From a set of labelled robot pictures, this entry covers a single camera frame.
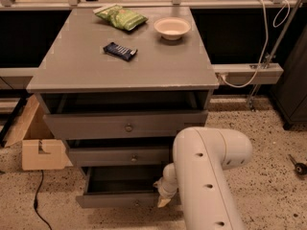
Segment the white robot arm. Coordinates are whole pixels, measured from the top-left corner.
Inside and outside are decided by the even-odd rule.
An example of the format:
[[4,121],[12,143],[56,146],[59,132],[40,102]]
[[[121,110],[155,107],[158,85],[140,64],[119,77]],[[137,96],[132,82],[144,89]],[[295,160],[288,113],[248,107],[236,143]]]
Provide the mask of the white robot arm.
[[173,162],[153,185],[157,206],[179,195],[187,230],[246,230],[224,171],[246,165],[252,156],[248,137],[237,130],[189,127],[173,144]]

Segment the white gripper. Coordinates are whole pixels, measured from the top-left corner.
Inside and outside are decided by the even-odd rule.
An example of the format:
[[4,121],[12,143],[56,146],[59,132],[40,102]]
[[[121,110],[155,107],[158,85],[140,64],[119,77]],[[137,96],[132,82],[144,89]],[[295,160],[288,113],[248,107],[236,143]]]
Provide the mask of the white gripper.
[[171,202],[171,198],[173,198],[177,193],[177,183],[170,182],[164,177],[161,177],[158,181],[155,181],[153,186],[158,189],[160,194],[157,202],[158,208],[165,207],[168,203]]

